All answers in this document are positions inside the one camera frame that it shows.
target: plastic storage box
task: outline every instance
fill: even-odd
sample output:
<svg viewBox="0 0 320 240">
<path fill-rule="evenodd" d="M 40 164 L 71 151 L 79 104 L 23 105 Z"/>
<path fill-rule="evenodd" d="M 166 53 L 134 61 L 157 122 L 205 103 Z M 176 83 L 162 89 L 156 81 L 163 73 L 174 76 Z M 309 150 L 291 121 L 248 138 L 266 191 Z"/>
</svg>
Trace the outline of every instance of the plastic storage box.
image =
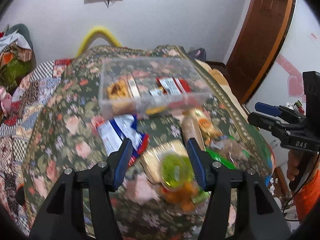
<svg viewBox="0 0 320 240">
<path fill-rule="evenodd" d="M 201 106 L 211 89 L 188 60 L 165 57 L 111 58 L 100 76 L 99 106 L 110 119 Z"/>
</svg>

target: bed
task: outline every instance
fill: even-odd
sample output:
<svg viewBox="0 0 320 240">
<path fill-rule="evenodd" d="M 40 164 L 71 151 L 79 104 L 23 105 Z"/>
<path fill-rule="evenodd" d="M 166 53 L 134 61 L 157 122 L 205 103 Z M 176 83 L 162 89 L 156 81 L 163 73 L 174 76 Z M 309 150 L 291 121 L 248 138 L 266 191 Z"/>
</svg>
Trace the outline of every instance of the bed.
<svg viewBox="0 0 320 240">
<path fill-rule="evenodd" d="M 12 114 L 0 126 L 0 201 L 19 228 L 28 235 L 36 214 L 60 173 L 67 167 L 83 170 L 105 158 L 103 144 L 95 134 L 94 122 L 101 118 L 97 103 L 102 61 L 110 57 L 176 57 L 190 60 L 213 91 L 205 104 L 206 114 L 221 131 L 244 142 L 250 150 L 242 168 L 254 168 L 262 177 L 273 172 L 274 159 L 259 132 L 231 93 L 223 75 L 206 63 L 194 61 L 176 46 L 159 46 L 152 51 L 98 46 L 72 60 L 55 60 L 39 65 L 28 74 L 13 95 Z M 149 146 L 180 139 L 178 117 L 142 120 L 139 129 L 151 134 Z M 140 190 L 151 197 L 143 204 L 126 193 L 126 187 L 110 195 L 116 220 L 124 239 L 196 239 L 203 215 L 181 214 L 155 195 L 143 176 L 139 162 L 126 174 Z M 24 183 L 26 205 L 15 200 Z M 87 234 L 93 236 L 84 192 L 84 220 Z M 233 234 L 236 217 L 236 190 L 232 192 L 227 236 Z"/>
</svg>

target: brown wooden door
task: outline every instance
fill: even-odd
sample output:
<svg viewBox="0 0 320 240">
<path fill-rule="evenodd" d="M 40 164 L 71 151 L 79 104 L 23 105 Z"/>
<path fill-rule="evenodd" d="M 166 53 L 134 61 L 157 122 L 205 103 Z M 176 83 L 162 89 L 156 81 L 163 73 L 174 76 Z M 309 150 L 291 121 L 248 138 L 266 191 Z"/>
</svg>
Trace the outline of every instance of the brown wooden door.
<svg viewBox="0 0 320 240">
<path fill-rule="evenodd" d="M 274 49 L 287 6 L 288 0 L 251 0 L 243 28 L 226 66 L 232 79 L 232 92 L 241 103 L 249 98 L 248 91 Z"/>
</svg>

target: orange cloth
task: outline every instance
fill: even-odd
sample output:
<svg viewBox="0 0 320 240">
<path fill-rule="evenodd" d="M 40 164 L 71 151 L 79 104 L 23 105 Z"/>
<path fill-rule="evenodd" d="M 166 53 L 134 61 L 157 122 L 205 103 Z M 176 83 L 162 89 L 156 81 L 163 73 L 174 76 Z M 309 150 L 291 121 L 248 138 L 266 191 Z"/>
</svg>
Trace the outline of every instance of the orange cloth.
<svg viewBox="0 0 320 240">
<path fill-rule="evenodd" d="M 293 198 L 300 221 L 303 221 L 320 196 L 320 170 Z"/>
</svg>

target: sausage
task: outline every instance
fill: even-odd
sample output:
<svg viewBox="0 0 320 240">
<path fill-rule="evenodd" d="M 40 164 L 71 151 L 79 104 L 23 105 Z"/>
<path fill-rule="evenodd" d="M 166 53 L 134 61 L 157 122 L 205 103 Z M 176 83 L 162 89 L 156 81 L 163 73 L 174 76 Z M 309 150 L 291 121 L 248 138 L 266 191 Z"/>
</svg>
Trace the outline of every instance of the sausage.
<svg viewBox="0 0 320 240">
<path fill-rule="evenodd" d="M 195 138 L 200 149 L 205 151 L 198 120 L 195 117 L 190 114 L 186 115 L 182 120 L 181 128 L 185 144 L 190 138 Z"/>
</svg>

